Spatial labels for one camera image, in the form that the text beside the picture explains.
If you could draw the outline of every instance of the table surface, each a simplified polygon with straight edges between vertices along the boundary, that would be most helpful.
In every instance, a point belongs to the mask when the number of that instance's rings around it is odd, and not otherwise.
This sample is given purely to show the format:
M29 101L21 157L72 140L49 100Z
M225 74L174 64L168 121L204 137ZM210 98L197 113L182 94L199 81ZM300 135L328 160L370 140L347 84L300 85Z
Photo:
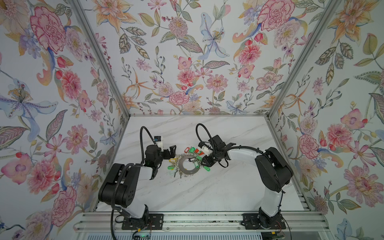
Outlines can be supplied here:
M226 144L233 142L261 150L276 147L263 117L131 117L114 162L141 162L141 126L146 126L152 136L162 136L164 148L177 145L176 154L182 154L186 147L197 147L195 127L198 123L204 124L211 136L219 135ZM203 141L208 141L202 127L199 127L199 135ZM144 149L150 144L153 143L144 131ZM141 180L137 184L135 198L150 211L253 211L261 206L265 186L255 166L229 161L227 168L215 164L209 172L201 168L194 175L180 178L178 173L174 177L167 168L169 165L168 160L163 160L154 180ZM286 186L285 192L281 210L303 211L292 183ZM97 211L110 210L109 205L98 204Z

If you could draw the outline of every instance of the black mounting plate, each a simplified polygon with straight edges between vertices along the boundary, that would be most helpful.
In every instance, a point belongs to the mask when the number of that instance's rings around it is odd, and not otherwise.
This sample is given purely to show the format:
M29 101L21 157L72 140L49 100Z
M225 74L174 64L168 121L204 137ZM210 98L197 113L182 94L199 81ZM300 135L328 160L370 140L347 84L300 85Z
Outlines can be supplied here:
M260 221L258 219L259 214L243 214L243 221L240 223L241 225L245 226L246 230L257 230L257 229L263 229L260 226ZM276 229L279 230L280 226L276 223L278 222L281 226L281 229L286 229L285 227L285 221L279 214L276 216L275 222L271 223L266 229Z
M164 214L149 214L149 221L151 222L152 225L152 230L162 230L163 228L163 218ZM137 230L138 227L133 225L131 223L131 219L128 217L124 218L124 221L121 226L122 230Z

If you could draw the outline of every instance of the metal corner post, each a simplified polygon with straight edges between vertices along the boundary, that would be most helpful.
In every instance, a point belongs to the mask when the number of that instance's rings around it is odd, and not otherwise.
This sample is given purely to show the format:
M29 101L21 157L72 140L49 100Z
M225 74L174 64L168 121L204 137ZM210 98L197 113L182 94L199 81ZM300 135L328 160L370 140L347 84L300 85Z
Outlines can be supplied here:
M101 51L98 41L95 37L95 34L91 28L91 25L89 24L89 21L87 19L83 6L81 5L79 0L68 0L68 1L72 6L72 10L75 13L75 16L78 22L80 23L81 27L84 30L85 37L89 40L91 49L94 51L96 55L96 59L100 63L101 70L104 72L106 76L106 80L111 86L112 93L114 94L122 113L127 119L129 119L130 117L129 111L125 106L124 100L122 99L122 96L119 92L119 88L117 87L116 81L113 78L112 71L109 68L107 61L103 56L103 52Z
M328 21L331 19L333 13L335 12L336 8L339 6L339 4L342 2L341 0L328 0L329 3L327 4L326 8L323 11L323 14L321 15L316 27L314 28L312 37L308 40L308 43L305 45L304 49L302 50L301 54L297 58L296 64L292 68L292 72L288 75L287 80L285 81L285 84L280 91L280 93L277 96L277 99L273 103L271 110L268 113L268 118L271 119L271 117L277 112L277 109L280 107L281 103L283 102L286 94L288 93L288 90L290 89L292 83L295 81L298 73L300 72L302 66L304 65L305 61L309 57L310 53L312 52L313 48L315 47L316 43L319 41L319 38L323 31L325 30Z

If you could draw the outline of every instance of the floral wallpaper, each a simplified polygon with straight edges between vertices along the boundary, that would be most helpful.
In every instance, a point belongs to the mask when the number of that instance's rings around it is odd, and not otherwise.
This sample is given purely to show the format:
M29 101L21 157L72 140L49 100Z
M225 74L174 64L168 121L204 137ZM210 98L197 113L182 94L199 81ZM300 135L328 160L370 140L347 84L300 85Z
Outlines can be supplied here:
M265 114L325 0L81 1L136 114Z
M384 238L383 7L344 0L272 118L339 240Z
M126 117L66 0L0 0L0 40L0 239L70 239Z

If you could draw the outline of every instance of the orange lily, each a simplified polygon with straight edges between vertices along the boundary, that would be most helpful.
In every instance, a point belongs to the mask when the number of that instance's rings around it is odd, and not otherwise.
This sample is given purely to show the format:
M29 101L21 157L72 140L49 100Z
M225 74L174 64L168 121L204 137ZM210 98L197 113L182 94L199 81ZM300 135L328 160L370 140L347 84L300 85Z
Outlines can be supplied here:
M133 71L135 72L136 83L135 83L135 84L132 84L132 85L130 85L130 86L128 86L128 87L127 87L127 90L125 91L124 94L126 94L130 88L133 88L133 89L134 89L134 88L137 87L137 89L136 89L136 93L137 93L137 91L139 91L139 94L138 94L137 97L136 97L136 99L137 99L137 98L139 97L139 95L140 95L140 87L143 87L143 88L146 88L146 89L149 89L149 90L153 90L153 89L152 89L152 88L148 88L148 87L146 87L146 86L143 86L143 84L144 84L144 83L147 83L147 82L141 82L141 83L139 83L139 79L137 78L136 70L133 69Z
M294 94L289 94L289 95L287 96L287 97L291 96L291 100L293 100L293 102L288 103L288 105L289 105L289 104L292 104L292 105L289 106L289 107L287 107L287 108L291 108L291 107L293 107L293 106L297 103L297 105L299 106L299 112L300 112L300 114L302 115L302 113L301 113L301 109L300 109L300 102L302 102L302 103L304 103L304 104L305 104L305 102L304 102L303 100L301 100L300 97L305 93L305 91L307 90L308 86L309 86L309 84L308 84L307 87L304 89L304 91L303 91L302 93L300 93L299 96L296 96L296 95L294 95Z

